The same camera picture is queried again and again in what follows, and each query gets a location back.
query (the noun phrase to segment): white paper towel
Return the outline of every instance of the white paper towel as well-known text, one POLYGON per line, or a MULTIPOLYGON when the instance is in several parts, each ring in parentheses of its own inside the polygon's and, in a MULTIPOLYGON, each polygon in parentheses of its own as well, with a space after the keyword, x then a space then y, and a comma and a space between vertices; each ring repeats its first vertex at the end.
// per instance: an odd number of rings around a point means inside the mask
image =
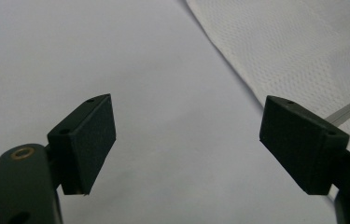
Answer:
MULTIPOLYGON (((322 118, 350 104, 349 0, 188 4, 262 104, 268 94, 281 96, 322 118)), ((350 134, 350 119, 340 128, 350 134)))

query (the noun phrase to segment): white background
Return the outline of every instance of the white background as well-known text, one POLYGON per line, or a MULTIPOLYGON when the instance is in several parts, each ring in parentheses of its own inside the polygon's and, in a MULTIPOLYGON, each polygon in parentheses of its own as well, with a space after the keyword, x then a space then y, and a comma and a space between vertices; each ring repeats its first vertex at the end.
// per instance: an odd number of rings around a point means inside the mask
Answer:
POLYGON ((335 223, 184 1, 0 0, 0 155, 104 93, 118 140, 91 195, 58 189, 65 223, 335 223))

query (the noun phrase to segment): screw hole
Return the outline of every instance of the screw hole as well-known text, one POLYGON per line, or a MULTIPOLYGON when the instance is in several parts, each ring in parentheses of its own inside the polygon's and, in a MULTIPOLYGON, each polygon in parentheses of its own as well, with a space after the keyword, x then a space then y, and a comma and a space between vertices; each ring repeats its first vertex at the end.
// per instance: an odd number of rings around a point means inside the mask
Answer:
POLYGON ((8 224, 22 224, 25 223, 30 218, 30 213, 28 212, 20 212, 14 217, 12 217, 8 224))
POLYGON ((67 134, 70 133, 70 129, 62 129, 59 131, 60 134, 67 134))
POLYGON ((30 157, 33 153, 35 153, 35 149, 32 147, 19 148, 11 153, 11 159, 14 161, 23 160, 30 157))

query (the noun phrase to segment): white surface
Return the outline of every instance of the white surface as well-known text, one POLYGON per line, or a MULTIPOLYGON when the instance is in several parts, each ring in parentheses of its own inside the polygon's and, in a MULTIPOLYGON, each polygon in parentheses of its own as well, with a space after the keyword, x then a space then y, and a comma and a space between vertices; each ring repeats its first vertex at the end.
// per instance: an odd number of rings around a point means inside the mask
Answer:
POLYGON ((335 223, 183 1, 0 1, 0 155, 107 92, 118 140, 90 196, 58 190, 65 223, 335 223))
POLYGON ((350 104, 350 1, 188 2, 262 104, 281 96, 322 118, 350 104))

